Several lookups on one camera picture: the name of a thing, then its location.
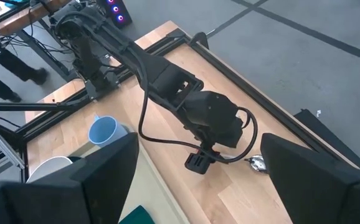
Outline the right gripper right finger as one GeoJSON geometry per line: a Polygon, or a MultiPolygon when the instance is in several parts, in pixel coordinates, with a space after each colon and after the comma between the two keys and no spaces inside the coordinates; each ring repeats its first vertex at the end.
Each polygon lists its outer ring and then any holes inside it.
{"type": "Polygon", "coordinates": [[[360,170],[271,133],[260,150],[293,224],[360,224],[360,170]]]}

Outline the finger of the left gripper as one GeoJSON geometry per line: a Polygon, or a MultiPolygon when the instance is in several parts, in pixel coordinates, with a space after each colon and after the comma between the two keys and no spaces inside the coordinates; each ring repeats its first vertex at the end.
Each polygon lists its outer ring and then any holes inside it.
{"type": "Polygon", "coordinates": [[[184,166],[190,171],[203,175],[207,172],[209,166],[215,162],[215,159],[211,159],[204,152],[198,151],[197,153],[190,153],[184,166]]]}

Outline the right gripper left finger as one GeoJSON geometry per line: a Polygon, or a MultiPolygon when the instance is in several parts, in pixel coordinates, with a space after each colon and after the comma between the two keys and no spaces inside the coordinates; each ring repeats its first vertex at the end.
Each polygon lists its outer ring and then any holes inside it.
{"type": "Polygon", "coordinates": [[[118,224],[139,150],[129,133],[29,184],[0,182],[0,224],[118,224]]]}

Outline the white bowl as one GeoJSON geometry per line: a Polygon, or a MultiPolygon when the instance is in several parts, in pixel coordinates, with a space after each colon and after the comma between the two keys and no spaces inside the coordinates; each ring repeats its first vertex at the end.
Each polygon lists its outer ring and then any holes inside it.
{"type": "Polygon", "coordinates": [[[34,172],[29,176],[27,184],[34,182],[42,177],[45,177],[55,171],[58,171],[66,166],[71,165],[73,162],[65,156],[51,157],[41,163],[34,172]]]}

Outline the green cloth napkin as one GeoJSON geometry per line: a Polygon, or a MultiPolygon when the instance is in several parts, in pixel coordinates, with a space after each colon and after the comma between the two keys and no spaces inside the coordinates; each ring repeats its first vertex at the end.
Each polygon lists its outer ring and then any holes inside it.
{"type": "Polygon", "coordinates": [[[155,224],[147,210],[139,205],[118,224],[155,224]]]}

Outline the light blue mug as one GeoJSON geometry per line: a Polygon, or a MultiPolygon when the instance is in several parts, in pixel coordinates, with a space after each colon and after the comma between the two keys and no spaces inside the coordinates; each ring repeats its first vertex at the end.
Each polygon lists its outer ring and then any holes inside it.
{"type": "Polygon", "coordinates": [[[104,147],[126,136],[128,131],[112,116],[95,116],[88,130],[88,139],[94,145],[104,147]]]}

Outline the beige plastic tray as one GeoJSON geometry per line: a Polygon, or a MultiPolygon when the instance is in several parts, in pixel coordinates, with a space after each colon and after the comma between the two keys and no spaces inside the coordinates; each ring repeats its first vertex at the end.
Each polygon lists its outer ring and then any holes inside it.
{"type": "Polygon", "coordinates": [[[146,149],[132,129],[99,147],[91,142],[77,162],[92,224],[118,224],[137,206],[143,206],[155,224],[189,224],[146,149]]]}

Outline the person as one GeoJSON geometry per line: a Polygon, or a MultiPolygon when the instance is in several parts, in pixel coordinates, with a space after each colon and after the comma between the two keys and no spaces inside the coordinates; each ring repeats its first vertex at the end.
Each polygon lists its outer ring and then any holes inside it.
{"type": "MultiPolygon", "coordinates": [[[[32,68],[6,49],[0,51],[0,65],[22,81],[32,80],[36,85],[43,85],[49,76],[45,68],[32,68]]],[[[14,103],[22,101],[21,97],[2,81],[0,81],[0,98],[14,103]]]]}

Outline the computer tower purple lights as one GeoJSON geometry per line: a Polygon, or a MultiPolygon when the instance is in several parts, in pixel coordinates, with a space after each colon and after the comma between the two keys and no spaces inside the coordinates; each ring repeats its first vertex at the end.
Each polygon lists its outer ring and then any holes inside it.
{"type": "Polygon", "coordinates": [[[97,0],[97,4],[105,17],[119,29],[122,29],[132,23],[132,18],[123,2],[123,0],[97,0]]]}

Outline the wooden background table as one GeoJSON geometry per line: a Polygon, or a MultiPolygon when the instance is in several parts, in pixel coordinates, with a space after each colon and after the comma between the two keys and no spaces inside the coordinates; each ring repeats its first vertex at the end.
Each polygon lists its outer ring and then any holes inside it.
{"type": "MultiPolygon", "coordinates": [[[[55,12],[70,1],[71,0],[47,0],[46,5],[52,12],[55,12]]],[[[42,4],[37,4],[32,9],[26,7],[0,22],[0,34],[11,35],[48,15],[48,10],[46,10],[42,4]]]]}

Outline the orange-handled spoon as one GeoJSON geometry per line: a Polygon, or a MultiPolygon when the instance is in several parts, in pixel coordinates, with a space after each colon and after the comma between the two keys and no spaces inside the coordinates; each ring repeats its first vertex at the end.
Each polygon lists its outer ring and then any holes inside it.
{"type": "Polygon", "coordinates": [[[251,156],[250,158],[244,159],[244,161],[247,161],[251,168],[254,171],[257,171],[259,173],[268,174],[267,167],[265,165],[263,156],[260,154],[251,156]]]}

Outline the silver aluminium bracket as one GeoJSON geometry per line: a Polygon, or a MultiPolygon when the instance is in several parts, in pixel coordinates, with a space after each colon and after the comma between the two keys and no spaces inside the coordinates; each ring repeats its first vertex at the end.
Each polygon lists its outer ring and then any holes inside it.
{"type": "Polygon", "coordinates": [[[25,169],[25,163],[12,146],[0,135],[0,151],[8,158],[8,160],[16,167],[25,169]]]}

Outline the black frame clamp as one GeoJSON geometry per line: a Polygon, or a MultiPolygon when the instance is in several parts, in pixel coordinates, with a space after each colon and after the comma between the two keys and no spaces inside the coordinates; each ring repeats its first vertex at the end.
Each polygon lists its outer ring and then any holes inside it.
{"type": "Polygon", "coordinates": [[[205,47],[206,49],[209,49],[209,44],[207,41],[207,35],[204,32],[198,32],[196,33],[188,42],[188,45],[197,45],[199,43],[201,46],[205,47]]]}

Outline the black aluminium table frame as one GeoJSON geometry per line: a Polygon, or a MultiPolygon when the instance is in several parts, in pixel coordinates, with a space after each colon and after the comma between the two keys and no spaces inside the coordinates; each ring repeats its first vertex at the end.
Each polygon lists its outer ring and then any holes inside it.
{"type": "MultiPolygon", "coordinates": [[[[288,114],[274,101],[269,99],[259,89],[255,88],[238,73],[233,71],[224,62],[220,61],[208,48],[201,44],[202,39],[195,35],[189,37],[180,28],[176,28],[157,40],[152,45],[145,48],[145,51],[152,55],[163,56],[187,45],[194,52],[198,53],[207,63],[214,67],[221,78],[232,82],[244,96],[248,96],[252,101],[258,104],[271,117],[276,119],[287,128],[302,142],[312,150],[327,154],[335,159],[349,161],[351,164],[360,168],[360,158],[353,152],[344,152],[338,150],[332,145],[332,141],[320,133],[317,133],[307,127],[304,123],[297,120],[294,116],[288,114]]],[[[22,138],[24,142],[29,142],[47,131],[58,122],[62,121],[76,110],[83,108],[91,102],[84,88],[68,96],[63,102],[56,103],[0,103],[0,111],[44,111],[41,118],[37,118],[30,124],[20,127],[17,131],[7,130],[5,135],[14,138],[22,138]]]]}

